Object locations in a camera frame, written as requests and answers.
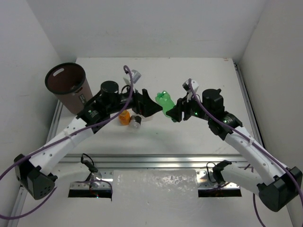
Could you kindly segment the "crushed green bottle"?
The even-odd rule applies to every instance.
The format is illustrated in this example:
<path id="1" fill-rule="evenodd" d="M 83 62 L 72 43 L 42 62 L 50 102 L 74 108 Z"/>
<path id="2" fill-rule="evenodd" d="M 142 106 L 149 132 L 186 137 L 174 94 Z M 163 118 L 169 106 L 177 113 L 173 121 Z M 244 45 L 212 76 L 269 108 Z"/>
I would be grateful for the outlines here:
<path id="1" fill-rule="evenodd" d="M 167 91 L 163 90 L 161 93 L 158 93 L 156 95 L 155 100 L 156 103 L 162 107 L 163 114 L 166 117 L 170 118 L 167 115 L 167 111 L 171 110 L 175 106 L 175 103 L 171 99 L 170 94 Z"/>

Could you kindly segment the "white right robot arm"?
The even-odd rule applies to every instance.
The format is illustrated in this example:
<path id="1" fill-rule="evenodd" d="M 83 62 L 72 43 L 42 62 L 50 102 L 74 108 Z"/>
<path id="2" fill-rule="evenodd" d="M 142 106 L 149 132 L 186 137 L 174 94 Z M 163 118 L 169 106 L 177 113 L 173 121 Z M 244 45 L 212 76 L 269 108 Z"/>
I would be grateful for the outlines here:
<path id="1" fill-rule="evenodd" d="M 236 149 L 257 171 L 255 174 L 224 160 L 212 168 L 209 180 L 217 185 L 232 182 L 256 194 L 271 211 L 277 212 L 296 196 L 302 196 L 303 174 L 273 158 L 254 140 L 242 122 L 224 109 L 220 89 L 207 89 L 202 98 L 191 92 L 178 99 L 166 114 L 173 120 L 186 121 L 191 116 L 206 120 L 211 132 Z"/>

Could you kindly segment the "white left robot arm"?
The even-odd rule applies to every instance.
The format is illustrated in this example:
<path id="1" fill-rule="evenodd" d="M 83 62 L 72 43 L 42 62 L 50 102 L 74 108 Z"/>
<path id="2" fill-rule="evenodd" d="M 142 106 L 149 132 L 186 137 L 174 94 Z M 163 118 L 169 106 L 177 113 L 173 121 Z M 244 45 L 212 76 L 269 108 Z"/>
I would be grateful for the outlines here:
<path id="1" fill-rule="evenodd" d="M 21 162 L 24 155 L 15 158 L 16 177 L 35 200 L 44 198 L 62 183 L 84 182 L 98 174 L 98 169 L 89 161 L 66 167 L 59 167 L 58 163 L 82 141 L 96 134 L 112 114 L 132 109 L 143 117 L 150 117 L 162 111 L 146 89 L 138 92 L 128 88 L 125 93 L 118 90 L 116 82 L 103 82 L 100 91 L 62 132 L 42 147 L 42 151 L 24 162 Z"/>

